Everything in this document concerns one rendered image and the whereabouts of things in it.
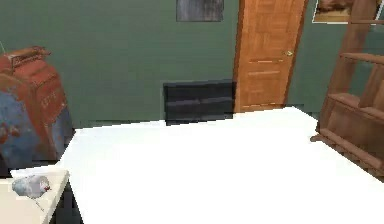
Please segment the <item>black low shelf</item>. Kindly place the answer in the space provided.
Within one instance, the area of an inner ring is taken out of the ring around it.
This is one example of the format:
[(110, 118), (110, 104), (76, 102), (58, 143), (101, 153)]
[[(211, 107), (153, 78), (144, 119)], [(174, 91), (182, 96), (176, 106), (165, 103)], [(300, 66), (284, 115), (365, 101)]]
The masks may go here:
[(166, 125), (232, 119), (235, 90), (232, 79), (164, 83)]

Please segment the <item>white bed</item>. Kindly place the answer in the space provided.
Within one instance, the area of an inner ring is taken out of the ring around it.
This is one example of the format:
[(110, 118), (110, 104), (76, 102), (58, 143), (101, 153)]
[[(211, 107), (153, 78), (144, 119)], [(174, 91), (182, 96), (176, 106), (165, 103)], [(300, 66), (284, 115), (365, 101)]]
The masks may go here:
[(384, 224), (384, 183), (294, 107), (80, 129), (59, 164), (84, 224)]

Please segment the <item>orange wooden door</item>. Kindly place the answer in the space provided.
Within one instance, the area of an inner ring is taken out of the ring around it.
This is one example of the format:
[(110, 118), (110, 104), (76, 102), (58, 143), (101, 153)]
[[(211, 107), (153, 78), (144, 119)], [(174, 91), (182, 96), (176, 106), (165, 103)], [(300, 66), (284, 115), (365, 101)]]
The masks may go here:
[[(239, 0), (234, 111), (286, 105), (308, 0)], [(285, 51), (293, 56), (286, 56)]]

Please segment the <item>grey framed picture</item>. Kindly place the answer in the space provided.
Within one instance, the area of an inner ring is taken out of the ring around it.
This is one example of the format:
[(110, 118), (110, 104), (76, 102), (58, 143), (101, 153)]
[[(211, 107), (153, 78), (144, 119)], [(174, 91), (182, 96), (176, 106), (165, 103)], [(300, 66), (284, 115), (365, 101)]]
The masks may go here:
[(177, 22), (220, 22), (224, 0), (176, 0)]

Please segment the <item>red and blue cabinet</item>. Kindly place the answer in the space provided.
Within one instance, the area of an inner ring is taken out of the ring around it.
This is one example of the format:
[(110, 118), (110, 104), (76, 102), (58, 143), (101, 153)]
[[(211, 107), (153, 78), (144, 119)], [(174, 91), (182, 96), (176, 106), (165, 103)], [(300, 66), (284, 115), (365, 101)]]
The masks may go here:
[(56, 163), (75, 133), (49, 55), (41, 46), (0, 55), (0, 159), (9, 169)]

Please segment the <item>brown wooden shelf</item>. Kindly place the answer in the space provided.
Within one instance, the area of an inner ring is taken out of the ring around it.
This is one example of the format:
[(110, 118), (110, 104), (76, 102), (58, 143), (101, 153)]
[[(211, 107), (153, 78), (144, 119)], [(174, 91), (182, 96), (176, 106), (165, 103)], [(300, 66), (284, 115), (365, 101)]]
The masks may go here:
[[(377, 0), (354, 0), (312, 142), (321, 141), (384, 183), (384, 55), (363, 51)], [(372, 70), (360, 96), (349, 92), (359, 62)]]

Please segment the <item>brown framed picture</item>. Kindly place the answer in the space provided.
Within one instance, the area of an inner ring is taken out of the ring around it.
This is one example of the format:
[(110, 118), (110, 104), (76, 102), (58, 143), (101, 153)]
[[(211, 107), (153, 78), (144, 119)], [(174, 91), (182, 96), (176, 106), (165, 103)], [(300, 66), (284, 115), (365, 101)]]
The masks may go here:
[(384, 0), (317, 0), (312, 22), (384, 25)]

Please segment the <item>grey round object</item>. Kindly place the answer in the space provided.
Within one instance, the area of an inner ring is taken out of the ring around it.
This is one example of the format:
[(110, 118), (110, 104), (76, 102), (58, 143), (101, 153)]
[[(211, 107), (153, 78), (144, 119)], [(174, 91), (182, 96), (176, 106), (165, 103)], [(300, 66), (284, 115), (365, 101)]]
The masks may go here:
[(16, 179), (12, 182), (12, 190), (19, 196), (31, 199), (40, 198), (50, 189), (50, 182), (46, 176), (31, 175)]

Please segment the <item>white side table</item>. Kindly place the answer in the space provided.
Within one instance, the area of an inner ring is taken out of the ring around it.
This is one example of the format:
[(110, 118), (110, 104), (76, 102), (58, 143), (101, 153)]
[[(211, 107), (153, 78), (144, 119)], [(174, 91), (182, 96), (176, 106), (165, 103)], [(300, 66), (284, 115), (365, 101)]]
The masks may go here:
[[(11, 171), (11, 178), (0, 179), (0, 224), (50, 224), (50, 220), (69, 181), (69, 172), (55, 166)], [(12, 182), (29, 175), (46, 176), (50, 189), (40, 198), (19, 196)]]

